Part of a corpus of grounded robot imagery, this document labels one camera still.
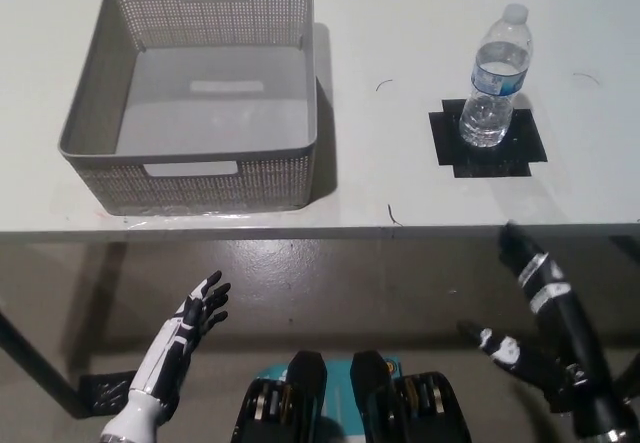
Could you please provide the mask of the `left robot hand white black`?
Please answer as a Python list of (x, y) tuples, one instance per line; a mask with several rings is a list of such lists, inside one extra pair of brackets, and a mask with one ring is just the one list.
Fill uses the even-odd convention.
[(221, 271), (214, 272), (188, 294), (162, 325), (132, 380), (131, 390), (159, 402), (160, 424), (169, 421), (177, 409), (195, 349), (216, 324), (228, 317), (224, 305), (231, 285), (220, 284), (221, 277)]

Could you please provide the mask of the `right robot hand black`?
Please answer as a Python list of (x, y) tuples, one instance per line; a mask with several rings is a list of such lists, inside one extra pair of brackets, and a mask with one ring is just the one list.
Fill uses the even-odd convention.
[(516, 278), (549, 352), (476, 322), (458, 331), (498, 368), (538, 389), (552, 413), (568, 414), (580, 442), (637, 442), (639, 422), (615, 389), (597, 334), (556, 260), (514, 222), (498, 237), (499, 258)]

